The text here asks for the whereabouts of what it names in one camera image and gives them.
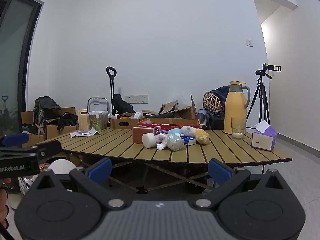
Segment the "white yellow plush toy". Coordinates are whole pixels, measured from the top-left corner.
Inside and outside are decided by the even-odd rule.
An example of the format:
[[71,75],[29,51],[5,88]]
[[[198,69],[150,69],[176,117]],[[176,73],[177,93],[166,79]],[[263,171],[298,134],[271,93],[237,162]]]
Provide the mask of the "white yellow plush toy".
[[209,143],[209,134],[200,128],[182,126],[181,132],[185,137],[195,138],[199,144],[206,145]]

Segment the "blue white paper box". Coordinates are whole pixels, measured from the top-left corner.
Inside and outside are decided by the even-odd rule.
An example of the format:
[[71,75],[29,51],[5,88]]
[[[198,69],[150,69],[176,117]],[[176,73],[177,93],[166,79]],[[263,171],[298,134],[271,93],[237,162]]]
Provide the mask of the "blue white paper box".
[[186,146],[191,146],[191,145],[197,144],[197,140],[195,137],[182,136],[181,139],[183,140],[184,145],[186,145]]

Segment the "white cylinder foam roll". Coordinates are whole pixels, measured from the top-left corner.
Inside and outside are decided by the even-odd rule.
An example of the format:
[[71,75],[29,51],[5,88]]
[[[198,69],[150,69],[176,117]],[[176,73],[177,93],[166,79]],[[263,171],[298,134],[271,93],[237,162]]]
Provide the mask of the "white cylinder foam roll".
[[153,133],[145,133],[142,136],[142,143],[145,148],[156,147],[156,138]]

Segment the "light purple fluffy cloth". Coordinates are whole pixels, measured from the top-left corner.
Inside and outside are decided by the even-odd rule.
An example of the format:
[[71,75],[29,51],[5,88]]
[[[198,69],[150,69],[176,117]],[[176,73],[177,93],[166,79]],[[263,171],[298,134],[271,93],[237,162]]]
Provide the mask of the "light purple fluffy cloth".
[[157,150],[164,150],[168,143],[167,134],[158,134],[155,136]]

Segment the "pink satin scrunchie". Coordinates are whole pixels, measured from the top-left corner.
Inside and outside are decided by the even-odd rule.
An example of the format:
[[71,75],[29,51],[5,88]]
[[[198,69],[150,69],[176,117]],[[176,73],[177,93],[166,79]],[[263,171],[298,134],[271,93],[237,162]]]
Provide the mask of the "pink satin scrunchie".
[[156,126],[153,128],[153,134],[154,135],[158,135],[158,134],[167,134],[167,130],[164,130],[163,128],[161,128],[161,126]]

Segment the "light blue plush toy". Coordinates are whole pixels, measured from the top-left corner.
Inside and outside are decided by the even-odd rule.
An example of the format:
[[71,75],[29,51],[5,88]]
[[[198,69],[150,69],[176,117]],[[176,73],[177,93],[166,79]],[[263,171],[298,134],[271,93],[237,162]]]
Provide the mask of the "light blue plush toy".
[[168,130],[168,134],[175,134],[175,135],[178,134],[179,136],[181,136],[182,131],[180,128],[173,128],[173,129]]

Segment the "trash bag with wrappers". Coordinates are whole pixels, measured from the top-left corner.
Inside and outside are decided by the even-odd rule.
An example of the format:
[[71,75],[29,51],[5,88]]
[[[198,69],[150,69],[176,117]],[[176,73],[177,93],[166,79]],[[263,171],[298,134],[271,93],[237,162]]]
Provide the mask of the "trash bag with wrappers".
[[[39,166],[40,172],[43,170],[47,169],[50,166],[48,163],[41,164]],[[22,176],[18,177],[18,183],[19,183],[19,188],[20,192],[25,195],[28,189],[33,185],[34,181],[38,177],[39,174],[31,175],[31,176]]]

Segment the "white paper leaflet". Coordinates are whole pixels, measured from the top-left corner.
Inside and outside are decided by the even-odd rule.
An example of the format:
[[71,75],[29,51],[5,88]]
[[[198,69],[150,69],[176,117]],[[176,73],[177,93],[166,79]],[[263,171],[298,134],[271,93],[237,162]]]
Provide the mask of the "white paper leaflet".
[[89,131],[76,131],[70,134],[70,137],[90,137],[95,134],[100,134],[94,127],[92,127]]

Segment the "floor cardboard box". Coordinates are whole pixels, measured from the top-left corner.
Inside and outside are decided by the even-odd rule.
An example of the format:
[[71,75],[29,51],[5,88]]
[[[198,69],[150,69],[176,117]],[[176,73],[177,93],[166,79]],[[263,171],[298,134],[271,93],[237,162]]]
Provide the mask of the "floor cardboard box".
[[[22,112],[21,120],[22,124],[31,125],[31,122],[33,121],[33,111]],[[29,133],[29,140],[25,145],[32,146],[45,140],[55,139],[59,136],[63,136],[64,134],[75,132],[77,129],[78,124],[76,124],[75,126],[57,126],[54,125],[54,121],[51,120],[47,123],[45,129],[40,131],[40,134],[38,134],[38,131],[36,131],[35,134]]]

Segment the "black backpack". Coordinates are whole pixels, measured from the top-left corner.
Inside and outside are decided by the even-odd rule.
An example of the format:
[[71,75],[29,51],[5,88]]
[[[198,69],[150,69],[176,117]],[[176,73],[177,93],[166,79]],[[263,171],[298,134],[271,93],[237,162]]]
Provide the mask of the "black backpack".
[[49,96],[41,96],[35,100],[34,126],[39,130],[47,125],[64,125],[62,108]]

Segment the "green spray bottle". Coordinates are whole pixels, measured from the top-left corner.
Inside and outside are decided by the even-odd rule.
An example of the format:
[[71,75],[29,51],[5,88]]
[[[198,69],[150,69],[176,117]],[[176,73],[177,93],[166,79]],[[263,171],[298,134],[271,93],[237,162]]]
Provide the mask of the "green spray bottle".
[[98,111],[95,113],[94,127],[96,131],[101,131],[101,119]]

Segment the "beige carton box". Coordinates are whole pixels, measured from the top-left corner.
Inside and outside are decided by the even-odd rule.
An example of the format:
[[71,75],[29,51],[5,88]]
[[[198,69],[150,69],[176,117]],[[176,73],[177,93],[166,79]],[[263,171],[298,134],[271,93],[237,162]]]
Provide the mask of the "beige carton box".
[[78,125],[80,131],[89,131],[91,129],[89,114],[86,109],[78,110]]

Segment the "small brown cardboard box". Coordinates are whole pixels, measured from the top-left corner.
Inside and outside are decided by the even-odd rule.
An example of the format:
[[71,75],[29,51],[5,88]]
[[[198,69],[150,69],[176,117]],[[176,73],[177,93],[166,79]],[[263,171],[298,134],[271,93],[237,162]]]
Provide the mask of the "small brown cardboard box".
[[138,126],[138,123],[145,119],[133,119],[135,113],[116,114],[114,118],[110,118],[110,127],[112,129],[132,129]]

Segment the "glass with candle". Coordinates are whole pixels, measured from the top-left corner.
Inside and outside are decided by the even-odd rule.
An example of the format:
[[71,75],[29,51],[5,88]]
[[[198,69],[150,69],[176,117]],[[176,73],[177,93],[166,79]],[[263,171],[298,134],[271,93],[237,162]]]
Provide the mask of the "glass with candle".
[[231,118],[232,137],[242,139],[246,133],[246,118]]

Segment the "dark blue velvet cloth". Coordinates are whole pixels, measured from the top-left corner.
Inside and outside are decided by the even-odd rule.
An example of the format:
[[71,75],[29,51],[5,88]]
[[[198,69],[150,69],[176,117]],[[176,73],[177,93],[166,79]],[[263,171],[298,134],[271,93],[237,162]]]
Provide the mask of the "dark blue velvet cloth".
[[229,86],[222,86],[204,94],[202,108],[197,111],[201,129],[224,129],[225,103],[228,92]]

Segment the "purple tissue box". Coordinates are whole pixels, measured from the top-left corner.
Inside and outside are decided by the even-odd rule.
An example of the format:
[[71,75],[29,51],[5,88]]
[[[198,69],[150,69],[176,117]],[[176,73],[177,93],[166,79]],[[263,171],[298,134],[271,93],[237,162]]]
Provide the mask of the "purple tissue box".
[[274,128],[265,120],[255,125],[252,132],[251,146],[256,149],[272,151],[277,139]]

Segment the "blue water bottle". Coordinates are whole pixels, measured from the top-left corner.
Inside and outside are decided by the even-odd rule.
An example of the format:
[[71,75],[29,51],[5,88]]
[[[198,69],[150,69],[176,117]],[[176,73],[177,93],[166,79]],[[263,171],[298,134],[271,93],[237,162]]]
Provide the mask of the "blue water bottle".
[[206,116],[206,110],[204,108],[201,108],[197,112],[197,119],[200,123],[201,129],[207,128],[207,116]]

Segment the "large open cardboard box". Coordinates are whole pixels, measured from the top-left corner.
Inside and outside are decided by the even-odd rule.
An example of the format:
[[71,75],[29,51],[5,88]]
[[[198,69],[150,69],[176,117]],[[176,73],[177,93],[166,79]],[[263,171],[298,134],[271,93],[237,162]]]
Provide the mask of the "large open cardboard box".
[[190,95],[190,101],[191,105],[190,106],[185,106],[184,104],[180,104],[178,109],[165,113],[165,114],[159,114],[158,112],[151,111],[148,109],[142,110],[143,115],[149,116],[151,118],[181,118],[181,119],[196,119],[196,106],[195,102],[193,100],[192,95]]

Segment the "white bottle in box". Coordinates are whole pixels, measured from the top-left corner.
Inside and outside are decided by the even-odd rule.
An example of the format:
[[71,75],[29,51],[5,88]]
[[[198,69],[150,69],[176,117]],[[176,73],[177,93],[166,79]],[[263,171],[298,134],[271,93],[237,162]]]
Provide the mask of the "white bottle in box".
[[143,117],[142,112],[136,112],[132,118],[133,119],[141,119],[142,117]]

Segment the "black bag on trolley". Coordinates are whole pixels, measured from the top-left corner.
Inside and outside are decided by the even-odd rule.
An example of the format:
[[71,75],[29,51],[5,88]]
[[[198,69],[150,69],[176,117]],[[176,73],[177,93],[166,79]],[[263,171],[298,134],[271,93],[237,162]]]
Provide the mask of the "black bag on trolley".
[[133,109],[132,105],[130,105],[128,102],[126,102],[122,99],[120,94],[114,94],[114,96],[112,98],[112,105],[118,114],[135,113],[136,112]]

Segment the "red cardboard tray box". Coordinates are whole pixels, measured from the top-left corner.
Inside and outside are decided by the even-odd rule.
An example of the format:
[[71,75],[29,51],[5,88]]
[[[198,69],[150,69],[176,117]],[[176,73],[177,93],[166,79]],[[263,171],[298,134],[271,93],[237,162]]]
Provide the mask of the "red cardboard tray box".
[[147,118],[138,122],[137,126],[156,127],[161,126],[164,130],[173,128],[181,128],[182,126],[191,126],[200,128],[200,123],[197,119],[181,119],[181,118]]

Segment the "woven rattan ball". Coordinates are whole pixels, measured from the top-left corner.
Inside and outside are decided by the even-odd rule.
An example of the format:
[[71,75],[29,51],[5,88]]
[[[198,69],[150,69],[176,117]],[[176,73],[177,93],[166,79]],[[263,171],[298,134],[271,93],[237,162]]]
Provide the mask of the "woven rattan ball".
[[207,92],[204,94],[203,106],[206,110],[211,112],[219,112],[222,110],[222,102],[213,92]]

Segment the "yellow thermos jug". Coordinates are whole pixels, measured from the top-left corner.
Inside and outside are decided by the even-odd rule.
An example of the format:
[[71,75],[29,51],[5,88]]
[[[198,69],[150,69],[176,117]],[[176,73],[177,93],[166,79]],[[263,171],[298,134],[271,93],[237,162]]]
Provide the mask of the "yellow thermos jug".
[[250,88],[245,82],[231,81],[225,101],[224,132],[232,133],[232,118],[246,119],[247,107],[251,100]]

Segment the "dark glass door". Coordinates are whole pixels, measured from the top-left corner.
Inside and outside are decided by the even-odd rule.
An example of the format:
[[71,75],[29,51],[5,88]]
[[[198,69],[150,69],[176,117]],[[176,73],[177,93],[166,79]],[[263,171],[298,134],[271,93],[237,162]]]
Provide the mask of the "dark glass door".
[[1,136],[20,133],[31,42],[42,5],[1,0]]

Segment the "white wall socket strip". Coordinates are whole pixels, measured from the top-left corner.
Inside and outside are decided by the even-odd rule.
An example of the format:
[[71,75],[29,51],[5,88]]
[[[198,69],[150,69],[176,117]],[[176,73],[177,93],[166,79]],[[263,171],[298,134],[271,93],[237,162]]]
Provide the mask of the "white wall socket strip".
[[125,101],[128,103],[149,103],[148,95],[125,95]]

